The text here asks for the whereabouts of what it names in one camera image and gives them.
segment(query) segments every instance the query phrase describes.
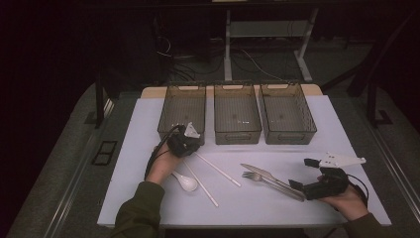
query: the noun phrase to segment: silverware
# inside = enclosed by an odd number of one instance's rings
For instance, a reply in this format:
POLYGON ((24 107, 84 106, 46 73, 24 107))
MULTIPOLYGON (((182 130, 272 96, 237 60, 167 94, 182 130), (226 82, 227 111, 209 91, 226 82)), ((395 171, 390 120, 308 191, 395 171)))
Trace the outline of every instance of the silverware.
POLYGON ((262 182, 266 183, 267 185, 271 186, 272 188, 275 188, 275 189, 283 192, 284 194, 290 196, 291 198, 294 198, 294 199, 299 200, 299 201, 304 201, 305 200, 305 198, 302 194, 299 194, 299 193, 297 193, 293 190, 284 188, 282 186, 275 185, 275 184, 265 180, 261 175, 255 173, 255 172, 244 172, 242 174, 242 177, 247 178, 247 179, 251 179, 251 180, 254 180, 254 181, 262 181, 262 182))
POLYGON ((281 180, 275 178, 270 172, 267 172, 265 170, 262 170, 260 168, 257 168, 257 167, 254 167, 254 166, 250 166, 250 165, 247 165, 247 164, 241 164, 241 166, 247 168, 248 170, 250 170, 250 171, 252 171, 254 173, 257 173, 257 174, 261 175, 262 177, 264 177, 264 178, 266 178, 268 180, 271 180, 271 181, 275 182, 276 184, 278 184, 282 188, 284 188, 284 189, 286 189, 286 190, 288 190, 288 191, 290 191, 290 192, 292 192, 292 193, 294 193, 294 194, 302 197, 302 199, 305 198, 305 195, 303 194, 303 192, 291 188, 290 185, 288 185, 288 184, 282 182, 281 180))

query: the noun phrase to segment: person's left hand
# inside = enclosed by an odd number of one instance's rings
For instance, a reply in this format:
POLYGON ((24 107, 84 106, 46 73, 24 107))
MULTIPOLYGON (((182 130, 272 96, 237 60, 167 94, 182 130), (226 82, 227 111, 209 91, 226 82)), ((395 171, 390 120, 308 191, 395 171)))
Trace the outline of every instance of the person's left hand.
POLYGON ((157 158, 146 177, 146 181, 162 184, 182 160, 183 158, 179 158, 171 153, 167 144, 164 143, 157 152, 157 158))

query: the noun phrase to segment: metal knife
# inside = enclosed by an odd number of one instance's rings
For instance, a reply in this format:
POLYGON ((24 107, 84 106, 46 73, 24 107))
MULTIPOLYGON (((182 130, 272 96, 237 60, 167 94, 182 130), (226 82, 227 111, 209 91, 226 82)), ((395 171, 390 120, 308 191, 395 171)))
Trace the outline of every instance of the metal knife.
POLYGON ((271 181, 275 182, 276 184, 280 185, 281 187, 285 188, 286 190, 298 195, 299 197, 302 198, 302 200, 305 199, 305 195, 303 194, 303 192, 291 188, 290 185, 288 185, 288 184, 282 182, 281 180, 275 178, 270 172, 267 172, 265 170, 262 170, 260 168, 250 166, 250 165, 247 165, 247 164, 241 164, 241 166, 247 168, 248 170, 250 170, 252 172, 255 172, 255 173, 261 175, 262 177, 264 177, 268 180, 271 180, 271 181))

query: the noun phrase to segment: metal spoon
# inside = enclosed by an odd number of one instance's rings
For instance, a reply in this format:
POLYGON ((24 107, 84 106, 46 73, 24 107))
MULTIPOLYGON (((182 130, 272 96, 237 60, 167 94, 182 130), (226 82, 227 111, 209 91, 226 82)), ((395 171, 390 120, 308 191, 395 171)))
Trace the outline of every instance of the metal spoon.
POLYGON ((175 176, 176 179, 178 179, 182 188, 186 191, 193 191, 193 190, 195 190, 195 188, 198 187, 198 182, 194 178, 190 178, 190 177, 180 175, 177 172, 172 172, 172 175, 175 176))

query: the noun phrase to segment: white table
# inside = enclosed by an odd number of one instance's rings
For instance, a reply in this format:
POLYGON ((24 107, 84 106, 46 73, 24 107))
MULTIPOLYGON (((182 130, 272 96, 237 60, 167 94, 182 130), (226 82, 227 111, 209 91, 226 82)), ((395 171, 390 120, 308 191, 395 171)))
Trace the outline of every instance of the white table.
MULTIPOLYGON (((209 96, 205 145, 198 153, 242 186, 234 185, 198 157, 188 157, 186 161, 219 207, 210 201, 201 187, 186 192, 175 178, 169 178, 163 185, 165 197, 160 211, 161 227, 320 227, 343 223, 345 219, 341 214, 323 202, 299 202, 262 182, 241 177, 246 169, 240 163, 245 163, 266 169, 283 181, 294 179, 307 184, 315 182, 321 173, 318 169, 305 167, 303 159, 321 160, 326 152, 355 156, 329 98, 322 95, 306 98, 318 128, 309 145, 267 145, 262 132, 257 145, 218 146, 213 130, 213 99, 209 96)), ((163 98, 145 96, 138 100, 99 215, 99 225, 114 226, 121 204, 133 196, 138 183, 143 180, 151 152, 160 141, 157 127, 162 106, 163 98)), ((362 166, 345 167, 344 170, 367 185, 370 212, 382 225, 390 225, 362 166)), ((185 165, 180 165, 177 171, 192 177, 185 165)))

